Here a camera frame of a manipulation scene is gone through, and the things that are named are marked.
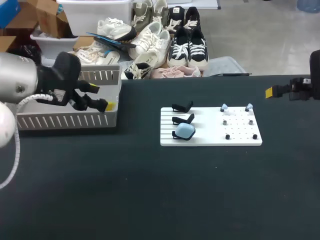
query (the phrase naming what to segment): olive green sneaker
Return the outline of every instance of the olive green sneaker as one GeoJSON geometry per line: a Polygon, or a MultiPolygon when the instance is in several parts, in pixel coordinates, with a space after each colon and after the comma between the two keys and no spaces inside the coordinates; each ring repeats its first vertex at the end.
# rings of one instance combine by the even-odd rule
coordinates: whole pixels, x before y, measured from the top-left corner
{"type": "Polygon", "coordinates": [[[154,4],[151,0],[142,0],[141,2],[133,3],[131,26],[136,29],[137,33],[140,33],[150,24],[153,7],[154,4]]]}

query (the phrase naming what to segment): storage bin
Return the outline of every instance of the storage bin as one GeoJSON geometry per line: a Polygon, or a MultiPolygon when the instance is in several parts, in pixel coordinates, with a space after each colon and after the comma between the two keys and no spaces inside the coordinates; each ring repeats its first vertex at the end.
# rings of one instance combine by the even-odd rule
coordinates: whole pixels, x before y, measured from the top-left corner
{"type": "MultiPolygon", "coordinates": [[[[99,92],[86,93],[92,99],[105,99],[116,103],[112,111],[99,112],[88,108],[77,111],[70,104],[56,106],[32,100],[17,114],[19,131],[114,128],[117,125],[119,94],[121,91],[119,65],[82,66],[79,80],[86,80],[100,87],[99,92]]],[[[83,96],[85,93],[76,90],[83,96]]]]}
{"type": "Polygon", "coordinates": [[[30,38],[35,40],[39,45],[42,55],[46,59],[56,59],[60,52],[71,52],[79,37],[76,38],[53,38],[53,37],[40,37],[41,32],[35,30],[30,38]]]}
{"type": "Polygon", "coordinates": [[[131,0],[56,0],[62,4],[72,34],[89,36],[97,33],[98,21],[106,18],[119,19],[130,25],[131,0]]]}

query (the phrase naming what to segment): yellow label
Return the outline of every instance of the yellow label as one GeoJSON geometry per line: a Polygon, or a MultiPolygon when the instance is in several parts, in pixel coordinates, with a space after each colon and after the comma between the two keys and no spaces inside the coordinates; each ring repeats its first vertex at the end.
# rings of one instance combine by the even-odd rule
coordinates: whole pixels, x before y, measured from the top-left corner
{"type": "Polygon", "coordinates": [[[272,97],[272,87],[270,87],[269,89],[265,90],[265,98],[271,98],[272,97]]]}
{"type": "Polygon", "coordinates": [[[116,107],[116,103],[109,101],[109,102],[108,102],[108,105],[106,106],[105,111],[106,111],[106,112],[112,111],[115,107],[116,107]]]}

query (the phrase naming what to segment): pink sneaker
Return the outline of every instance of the pink sneaker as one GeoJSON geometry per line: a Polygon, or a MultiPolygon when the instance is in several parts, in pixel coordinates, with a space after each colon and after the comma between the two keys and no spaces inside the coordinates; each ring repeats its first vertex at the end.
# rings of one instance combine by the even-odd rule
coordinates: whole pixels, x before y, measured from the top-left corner
{"type": "Polygon", "coordinates": [[[168,68],[158,68],[151,72],[151,79],[173,79],[173,78],[198,78],[201,77],[201,72],[196,66],[190,68],[186,66],[174,66],[168,68]]]}

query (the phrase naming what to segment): black clip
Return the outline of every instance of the black clip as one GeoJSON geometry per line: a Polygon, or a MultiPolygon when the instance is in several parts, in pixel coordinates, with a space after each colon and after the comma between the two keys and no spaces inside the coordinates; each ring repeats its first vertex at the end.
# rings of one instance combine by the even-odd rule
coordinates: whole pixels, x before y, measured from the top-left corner
{"type": "Polygon", "coordinates": [[[190,124],[194,119],[195,119],[195,114],[192,113],[187,120],[184,120],[180,117],[173,116],[172,122],[173,122],[173,125],[179,125],[181,123],[190,124]]]}
{"type": "Polygon", "coordinates": [[[172,104],[172,109],[173,109],[173,111],[176,110],[178,112],[187,113],[187,112],[190,111],[190,109],[192,108],[193,105],[194,105],[193,101],[190,101],[187,106],[181,106],[181,105],[178,105],[178,104],[172,104]]]}
{"type": "Polygon", "coordinates": [[[195,135],[196,133],[196,130],[194,130],[194,132],[188,137],[188,138],[183,138],[183,137],[180,137],[180,136],[177,136],[176,135],[176,131],[172,131],[172,137],[173,139],[181,139],[181,140],[185,140],[185,141],[189,141],[190,139],[192,139],[192,137],[195,135]]]}

